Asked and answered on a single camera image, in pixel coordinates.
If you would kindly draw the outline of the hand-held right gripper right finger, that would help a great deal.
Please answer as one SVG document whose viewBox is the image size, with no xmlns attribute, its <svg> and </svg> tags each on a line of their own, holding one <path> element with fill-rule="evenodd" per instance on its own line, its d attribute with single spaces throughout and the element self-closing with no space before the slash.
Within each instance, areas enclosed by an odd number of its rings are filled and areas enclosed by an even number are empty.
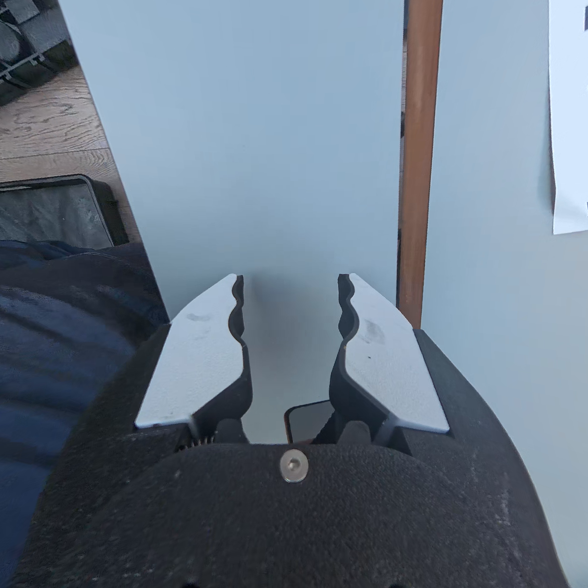
<svg viewBox="0 0 588 588">
<path fill-rule="evenodd" d="M 337 279 L 342 342 L 329 400 L 345 423 L 388 445 L 398 428 L 446 435 L 444 409 L 410 322 L 355 273 Z"/>
</svg>

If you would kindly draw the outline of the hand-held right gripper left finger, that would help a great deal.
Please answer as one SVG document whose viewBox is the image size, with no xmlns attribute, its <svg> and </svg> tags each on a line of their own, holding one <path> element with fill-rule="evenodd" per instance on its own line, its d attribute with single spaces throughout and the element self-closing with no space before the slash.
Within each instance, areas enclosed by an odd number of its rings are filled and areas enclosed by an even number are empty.
<svg viewBox="0 0 588 588">
<path fill-rule="evenodd" d="M 186 424 L 214 433 L 241 420 L 253 400 L 243 319 L 244 278 L 229 274 L 172 320 L 135 418 L 138 429 Z"/>
</svg>

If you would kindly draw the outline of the white desk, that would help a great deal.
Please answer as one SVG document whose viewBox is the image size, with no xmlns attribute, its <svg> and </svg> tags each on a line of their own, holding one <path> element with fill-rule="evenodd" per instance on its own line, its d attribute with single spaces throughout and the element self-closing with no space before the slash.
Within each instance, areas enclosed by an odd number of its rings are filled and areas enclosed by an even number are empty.
<svg viewBox="0 0 588 588">
<path fill-rule="evenodd" d="M 444 1 L 422 327 L 496 413 L 587 587 L 587 233 L 555 236 L 548 2 Z"/>
<path fill-rule="evenodd" d="M 254 443 L 326 399 L 337 278 L 395 302 L 403 1 L 60 1 L 168 313 L 245 283 Z"/>
</svg>

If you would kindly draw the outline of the dark smartphone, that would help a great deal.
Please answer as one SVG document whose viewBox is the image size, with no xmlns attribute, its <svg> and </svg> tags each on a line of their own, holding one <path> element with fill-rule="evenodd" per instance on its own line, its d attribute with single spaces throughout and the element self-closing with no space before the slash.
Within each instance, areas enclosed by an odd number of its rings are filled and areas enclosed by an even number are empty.
<svg viewBox="0 0 588 588">
<path fill-rule="evenodd" d="M 316 401 L 293 406 L 284 413 L 289 444 L 310 443 L 317 437 L 334 412 L 330 401 Z"/>
</svg>

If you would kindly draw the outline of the person's right leg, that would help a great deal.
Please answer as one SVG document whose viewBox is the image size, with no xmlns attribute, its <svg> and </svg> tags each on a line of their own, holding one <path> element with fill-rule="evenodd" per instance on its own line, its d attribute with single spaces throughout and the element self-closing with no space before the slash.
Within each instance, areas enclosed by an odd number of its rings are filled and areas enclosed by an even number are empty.
<svg viewBox="0 0 588 588">
<path fill-rule="evenodd" d="M 70 431 L 167 321 L 139 242 L 1 271 L 1 587 Z"/>
</svg>

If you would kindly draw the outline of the person's leg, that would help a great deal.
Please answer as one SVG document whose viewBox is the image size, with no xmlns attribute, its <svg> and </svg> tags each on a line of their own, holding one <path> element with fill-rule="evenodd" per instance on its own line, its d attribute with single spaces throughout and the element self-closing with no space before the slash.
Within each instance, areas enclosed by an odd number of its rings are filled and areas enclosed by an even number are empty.
<svg viewBox="0 0 588 588">
<path fill-rule="evenodd" d="M 70 431 L 167 321 L 139 242 L 1 271 L 1 587 Z"/>
<path fill-rule="evenodd" d="M 1 240 L 1 270 L 18 266 L 38 267 L 48 261 L 95 252 L 95 249 L 72 246 L 59 240 L 28 243 L 18 240 Z"/>
</svg>

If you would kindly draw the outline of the person's left leg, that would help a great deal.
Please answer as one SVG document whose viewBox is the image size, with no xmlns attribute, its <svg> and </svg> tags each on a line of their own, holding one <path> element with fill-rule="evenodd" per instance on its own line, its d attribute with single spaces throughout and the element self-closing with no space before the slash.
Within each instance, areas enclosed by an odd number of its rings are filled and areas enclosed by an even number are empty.
<svg viewBox="0 0 588 588">
<path fill-rule="evenodd" d="M 72 246 L 59 240 L 28 243 L 18 240 L 1 240 L 1 270 L 18 266 L 38 267 L 48 261 L 95 252 L 95 249 Z"/>
</svg>

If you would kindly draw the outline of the black case with grey foam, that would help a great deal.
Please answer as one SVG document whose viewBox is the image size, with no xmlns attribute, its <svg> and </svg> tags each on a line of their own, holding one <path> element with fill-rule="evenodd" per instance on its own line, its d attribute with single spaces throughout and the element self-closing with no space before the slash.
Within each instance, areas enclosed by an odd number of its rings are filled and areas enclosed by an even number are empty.
<svg viewBox="0 0 588 588">
<path fill-rule="evenodd" d="M 84 174 L 2 182 L 1 240 L 84 249 L 129 242 L 112 189 Z"/>
</svg>

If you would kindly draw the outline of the brown wooden strip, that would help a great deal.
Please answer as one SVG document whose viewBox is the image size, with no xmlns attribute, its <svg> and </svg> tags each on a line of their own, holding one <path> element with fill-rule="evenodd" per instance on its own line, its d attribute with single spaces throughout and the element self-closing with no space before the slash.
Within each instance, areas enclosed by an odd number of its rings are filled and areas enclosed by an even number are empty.
<svg viewBox="0 0 588 588">
<path fill-rule="evenodd" d="M 421 328 L 443 1 L 409 1 L 398 307 Z"/>
</svg>

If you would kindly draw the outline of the white paper sheet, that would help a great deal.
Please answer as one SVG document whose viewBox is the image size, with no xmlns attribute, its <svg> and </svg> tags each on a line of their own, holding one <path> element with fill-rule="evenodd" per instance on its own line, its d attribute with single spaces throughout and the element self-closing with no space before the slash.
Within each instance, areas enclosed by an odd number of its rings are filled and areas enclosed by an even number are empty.
<svg viewBox="0 0 588 588">
<path fill-rule="evenodd" d="M 587 1 L 548 2 L 553 234 L 587 231 Z"/>
</svg>

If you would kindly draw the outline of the black case with compartments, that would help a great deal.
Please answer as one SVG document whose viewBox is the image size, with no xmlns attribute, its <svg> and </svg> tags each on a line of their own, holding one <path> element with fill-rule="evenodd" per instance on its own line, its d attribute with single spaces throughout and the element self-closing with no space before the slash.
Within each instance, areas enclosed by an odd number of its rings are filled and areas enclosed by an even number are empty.
<svg viewBox="0 0 588 588">
<path fill-rule="evenodd" d="M 1 1 L 1 106 L 78 65 L 58 1 Z"/>
</svg>

